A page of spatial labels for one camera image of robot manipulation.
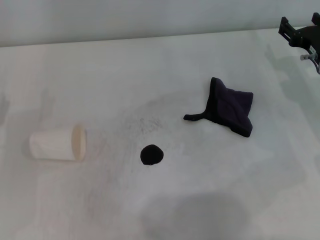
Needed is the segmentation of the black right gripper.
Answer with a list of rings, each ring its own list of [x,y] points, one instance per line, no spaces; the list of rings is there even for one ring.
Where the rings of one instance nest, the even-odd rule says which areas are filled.
[[[278,33],[288,41],[291,47],[313,48],[320,47],[320,14],[314,12],[312,15],[312,26],[295,29],[289,24],[289,20],[283,16],[280,21]]]

